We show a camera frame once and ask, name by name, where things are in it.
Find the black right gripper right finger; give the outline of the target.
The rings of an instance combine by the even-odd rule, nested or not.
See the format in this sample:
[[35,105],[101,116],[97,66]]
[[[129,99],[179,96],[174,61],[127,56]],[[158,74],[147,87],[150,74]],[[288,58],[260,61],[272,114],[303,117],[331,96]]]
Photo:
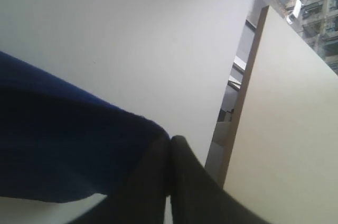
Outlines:
[[170,140],[173,223],[264,223],[207,173],[183,136]]

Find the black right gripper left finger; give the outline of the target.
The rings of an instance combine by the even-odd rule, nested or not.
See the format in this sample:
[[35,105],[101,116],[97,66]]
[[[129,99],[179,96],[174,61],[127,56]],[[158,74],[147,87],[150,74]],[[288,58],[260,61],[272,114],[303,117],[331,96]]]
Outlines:
[[127,180],[72,223],[163,223],[170,140],[154,140]]

